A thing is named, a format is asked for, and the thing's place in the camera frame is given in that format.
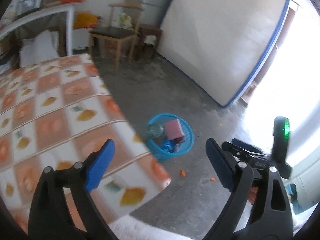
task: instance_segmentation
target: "wooden stool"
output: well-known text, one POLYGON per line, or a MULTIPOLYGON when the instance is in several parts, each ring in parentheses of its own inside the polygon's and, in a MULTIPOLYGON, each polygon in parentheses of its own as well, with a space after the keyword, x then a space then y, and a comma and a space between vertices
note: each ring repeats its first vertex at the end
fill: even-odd
POLYGON ((139 26, 139 31, 138 31, 138 37, 139 37, 139 43, 138 43, 138 49, 137 49, 137 54, 136 54, 136 60, 138 60, 140 58, 140 53, 142 51, 142 47, 144 44, 144 40, 147 36, 149 35, 154 35, 157 37, 156 39, 156 43, 153 46, 153 53, 151 58, 153 59, 159 44, 159 41, 161 39, 162 36, 162 30, 159 29, 156 26, 153 25, 149 25, 149 24, 140 24, 139 26))

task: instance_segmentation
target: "white pillow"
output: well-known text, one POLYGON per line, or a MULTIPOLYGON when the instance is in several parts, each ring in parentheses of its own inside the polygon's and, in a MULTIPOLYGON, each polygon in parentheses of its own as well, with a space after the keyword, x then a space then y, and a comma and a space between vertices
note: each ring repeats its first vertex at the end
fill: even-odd
POLYGON ((34 46, 32 39, 22 41, 20 50, 20 67, 26 67, 35 63, 34 46))
POLYGON ((22 40, 20 67, 39 64, 42 61, 58 57, 59 55, 52 45, 52 38, 48 30, 41 32, 34 39, 22 40))
POLYGON ((52 46, 50 31, 48 30, 43 31, 36 36, 33 46, 35 49, 35 64, 59 57, 57 51, 52 46))
POLYGON ((50 32, 50 36, 51 36, 52 46, 55 48, 56 52, 58 52, 59 32, 50 32))

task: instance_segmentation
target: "mattress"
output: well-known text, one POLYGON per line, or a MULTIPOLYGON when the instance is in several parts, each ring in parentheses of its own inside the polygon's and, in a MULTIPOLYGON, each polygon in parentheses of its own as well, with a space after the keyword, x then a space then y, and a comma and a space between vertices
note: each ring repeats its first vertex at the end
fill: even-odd
POLYGON ((289 1, 172 0, 158 51, 225 107, 262 67, 289 1))
MULTIPOLYGON (((2 74, 0 108, 0 196, 24 230, 43 169, 66 169, 84 161, 109 138, 115 142, 115 156, 91 192, 107 223, 143 205, 171 181, 88 54, 2 74)), ((76 226, 85 230, 69 189, 65 196, 76 226)))

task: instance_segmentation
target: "chair backrest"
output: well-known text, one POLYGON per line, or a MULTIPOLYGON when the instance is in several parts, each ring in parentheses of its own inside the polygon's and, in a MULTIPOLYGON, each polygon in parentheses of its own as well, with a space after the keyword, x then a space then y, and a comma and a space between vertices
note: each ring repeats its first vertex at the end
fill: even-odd
POLYGON ((111 14, 110 14, 110 18, 109 18, 109 26, 111 26, 113 12, 114 12, 114 8, 115 7, 122 7, 122 8, 127 8, 127 9, 138 10, 138 16, 137 16, 137 19, 136 19, 136 22, 135 22, 135 27, 134 27, 134 32, 138 33, 140 16, 141 16, 141 12, 143 11, 143 7, 141 7, 138 4, 133 4, 133 3, 110 3, 109 6, 111 7, 111 14))

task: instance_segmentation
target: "table leg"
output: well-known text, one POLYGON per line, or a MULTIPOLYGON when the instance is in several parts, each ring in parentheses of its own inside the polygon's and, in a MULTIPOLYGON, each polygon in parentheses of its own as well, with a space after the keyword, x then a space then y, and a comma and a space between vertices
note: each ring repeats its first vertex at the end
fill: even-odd
POLYGON ((67 12, 67 33, 66 33, 67 56, 73 55, 72 32, 73 32, 74 14, 75 14, 74 7, 70 7, 70 9, 67 12))
POLYGON ((140 53, 141 53, 142 46, 143 46, 145 38, 146 38, 145 34, 143 32, 141 32, 140 36, 139 36, 139 44, 138 44, 138 47, 137 47, 136 61, 140 59, 140 53))
POLYGON ((157 36, 156 44, 153 46, 153 53, 152 53, 151 59, 154 59, 154 57, 155 57, 160 39, 161 39, 161 35, 157 36))
POLYGON ((89 34, 89 54, 91 56, 91 59, 93 59, 92 44, 93 44, 93 36, 91 36, 91 34, 89 34))

